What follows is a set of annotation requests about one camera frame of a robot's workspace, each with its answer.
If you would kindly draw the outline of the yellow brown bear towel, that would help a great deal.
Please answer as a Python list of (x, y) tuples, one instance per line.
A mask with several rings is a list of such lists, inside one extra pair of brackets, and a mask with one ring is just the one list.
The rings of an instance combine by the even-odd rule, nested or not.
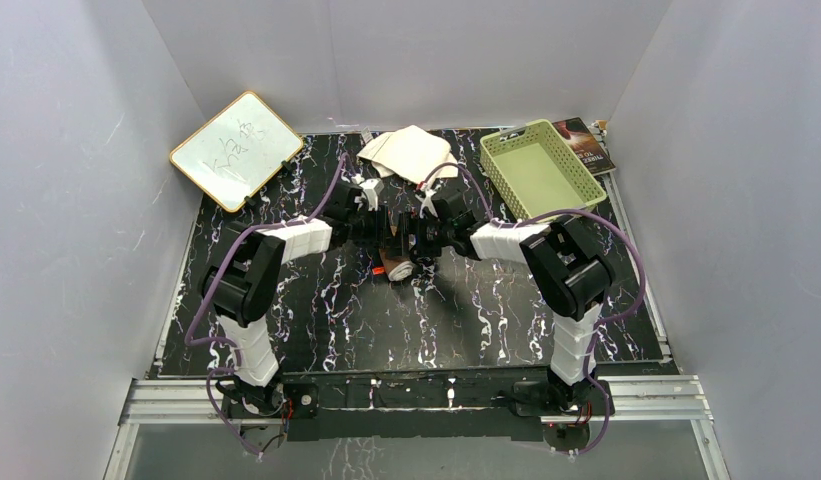
[(393, 255), (386, 249), (379, 249), (380, 263), (373, 268), (377, 275), (383, 274), (390, 282), (401, 282), (409, 278), (414, 271), (415, 264), (404, 256)]

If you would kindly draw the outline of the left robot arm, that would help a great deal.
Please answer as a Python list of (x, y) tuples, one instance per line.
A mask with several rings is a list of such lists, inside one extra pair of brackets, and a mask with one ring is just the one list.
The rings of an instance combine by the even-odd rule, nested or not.
[(248, 385), (246, 403), (261, 416), (280, 411), (283, 387), (272, 381), (279, 362), (271, 346), (265, 315), (277, 291), (281, 267), (321, 254), (349, 241), (373, 245), (391, 232), (379, 204), (383, 181), (355, 176), (340, 181), (314, 218), (299, 217), (272, 227), (234, 222), (221, 239), (229, 250), (211, 260), (202, 286), (235, 354), (233, 374)]

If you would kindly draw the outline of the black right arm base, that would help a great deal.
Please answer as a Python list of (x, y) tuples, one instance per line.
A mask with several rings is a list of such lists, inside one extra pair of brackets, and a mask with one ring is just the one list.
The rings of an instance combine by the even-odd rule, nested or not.
[(552, 451), (569, 456), (592, 449), (616, 413), (609, 383), (594, 374), (573, 385), (554, 375), (516, 382), (507, 392), (507, 408), (519, 417), (539, 418)]

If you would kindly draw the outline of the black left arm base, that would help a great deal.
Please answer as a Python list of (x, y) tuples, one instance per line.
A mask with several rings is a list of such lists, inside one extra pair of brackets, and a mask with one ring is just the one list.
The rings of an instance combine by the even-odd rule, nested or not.
[(209, 385), (211, 393), (222, 395), (225, 414), (280, 420), (285, 434), (292, 420), (311, 420), (318, 414), (319, 388), (315, 384), (271, 380), (267, 386), (254, 386), (236, 376), (224, 376)]

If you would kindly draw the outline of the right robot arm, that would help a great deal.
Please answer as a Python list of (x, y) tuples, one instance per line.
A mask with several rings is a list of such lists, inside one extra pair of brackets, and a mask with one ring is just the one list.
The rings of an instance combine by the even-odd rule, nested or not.
[(476, 261), (524, 264), (554, 313), (554, 347), (549, 369), (551, 405), (576, 413), (589, 399), (584, 380), (595, 367), (593, 335), (615, 269), (586, 232), (590, 212), (560, 209), (515, 224), (478, 220), (460, 195), (427, 192), (419, 213), (403, 212), (395, 235), (403, 254), (433, 258), (446, 247)]

